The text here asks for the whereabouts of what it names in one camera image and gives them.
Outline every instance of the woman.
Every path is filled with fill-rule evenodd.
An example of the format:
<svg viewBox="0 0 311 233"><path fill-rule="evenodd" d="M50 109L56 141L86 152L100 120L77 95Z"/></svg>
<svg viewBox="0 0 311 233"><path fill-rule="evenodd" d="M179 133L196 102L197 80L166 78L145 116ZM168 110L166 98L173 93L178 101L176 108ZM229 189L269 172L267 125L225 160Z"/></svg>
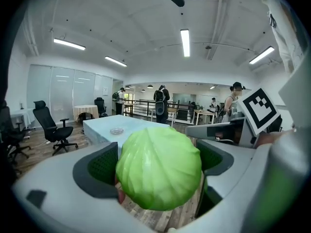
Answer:
<svg viewBox="0 0 311 233"><path fill-rule="evenodd" d="M231 94L225 100L225 108L224 108L225 115L223 117L222 122L229 122L229 111L231 109L232 102L238 99L238 96L242 94L242 90L244 89L245 87L242 87L240 82L235 82L230 87Z"/></svg>

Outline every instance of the wooden table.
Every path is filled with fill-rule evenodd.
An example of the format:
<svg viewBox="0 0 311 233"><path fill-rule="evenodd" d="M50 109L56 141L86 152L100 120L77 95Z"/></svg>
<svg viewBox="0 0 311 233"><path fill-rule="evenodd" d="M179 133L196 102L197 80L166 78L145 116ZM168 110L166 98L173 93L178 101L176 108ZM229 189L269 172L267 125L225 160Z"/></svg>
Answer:
<svg viewBox="0 0 311 233"><path fill-rule="evenodd" d="M125 116L126 116L126 108L130 107L130 117L133 117L133 103L124 103L124 108L125 108Z"/></svg>
<svg viewBox="0 0 311 233"><path fill-rule="evenodd" d="M155 109L151 109L151 121L152 121L152 118L153 118L153 115L154 115L154 110ZM173 116L172 116L172 123L171 123L171 127L173 127L173 124L174 124L174 122L176 120L177 108L168 107L167 111L171 112L173 114Z"/></svg>
<svg viewBox="0 0 311 233"><path fill-rule="evenodd" d="M213 116L212 118L212 124L214 123L214 117L215 117L215 113L212 113L210 111L200 111L200 110L194 110L194 112L197 114L197 117L196 117L196 124L195 125L198 125L198 120L199 120L199 115L205 115L205 120L204 120L204 123L206 123L206 118L207 116Z"/></svg>
<svg viewBox="0 0 311 233"><path fill-rule="evenodd" d="M79 115L82 113L90 113L94 118L99 118L97 105L85 104L74 106L73 119L78 121Z"/></svg>

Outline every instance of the backpack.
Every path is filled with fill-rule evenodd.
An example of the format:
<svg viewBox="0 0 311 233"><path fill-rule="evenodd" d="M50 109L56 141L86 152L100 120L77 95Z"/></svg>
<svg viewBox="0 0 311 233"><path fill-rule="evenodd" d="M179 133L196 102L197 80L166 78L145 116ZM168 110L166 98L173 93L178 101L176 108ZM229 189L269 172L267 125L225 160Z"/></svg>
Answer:
<svg viewBox="0 0 311 233"><path fill-rule="evenodd" d="M155 91L155 113L159 116L164 113L164 100L165 95L163 90Z"/></svg>
<svg viewBox="0 0 311 233"><path fill-rule="evenodd" d="M114 94L112 94L112 101L118 102L119 100L120 100L119 92L115 92Z"/></svg>

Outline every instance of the white ceiling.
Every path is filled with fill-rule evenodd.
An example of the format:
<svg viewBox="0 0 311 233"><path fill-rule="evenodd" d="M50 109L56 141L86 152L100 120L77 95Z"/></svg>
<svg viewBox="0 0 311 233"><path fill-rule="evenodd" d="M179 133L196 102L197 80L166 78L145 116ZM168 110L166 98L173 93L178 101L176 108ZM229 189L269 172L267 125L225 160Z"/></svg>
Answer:
<svg viewBox="0 0 311 233"><path fill-rule="evenodd" d="M122 68L104 60L108 55L124 60L128 73L144 72L146 60L166 53L171 59L184 58L180 37L184 28L190 30L191 58L212 60L216 66L226 63L225 68L240 67L241 72L281 62L268 7L261 0L185 1L179 8L170 0L32 0L29 11L40 53L68 54ZM52 43L62 36L86 50ZM269 58L248 64L270 45L276 51Z"/></svg>

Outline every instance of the white tablecloth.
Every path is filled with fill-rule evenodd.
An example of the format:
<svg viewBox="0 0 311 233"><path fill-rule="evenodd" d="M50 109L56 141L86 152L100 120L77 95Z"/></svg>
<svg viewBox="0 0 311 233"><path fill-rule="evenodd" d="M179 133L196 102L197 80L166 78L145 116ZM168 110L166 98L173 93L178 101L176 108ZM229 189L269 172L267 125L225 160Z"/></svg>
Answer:
<svg viewBox="0 0 311 233"><path fill-rule="evenodd" d="M11 118L16 118L16 117L17 117L17 122L19 122L18 117L23 117L22 120L25 124L25 128L28 128L28 126L31 125L31 123L35 120L33 108L11 111Z"/></svg>
<svg viewBox="0 0 311 233"><path fill-rule="evenodd" d="M133 132L150 127L169 127L169 125L121 115L83 121L84 134L93 144L118 142L119 157L123 143ZM123 128L124 132L118 135L111 134L110 130L114 128Z"/></svg>
<svg viewBox="0 0 311 233"><path fill-rule="evenodd" d="M79 118L79 115L82 113L90 113L93 115L94 118L99 118L97 105L86 104L86 105L74 106L74 108L73 108L73 119L75 121L77 121Z"/></svg>

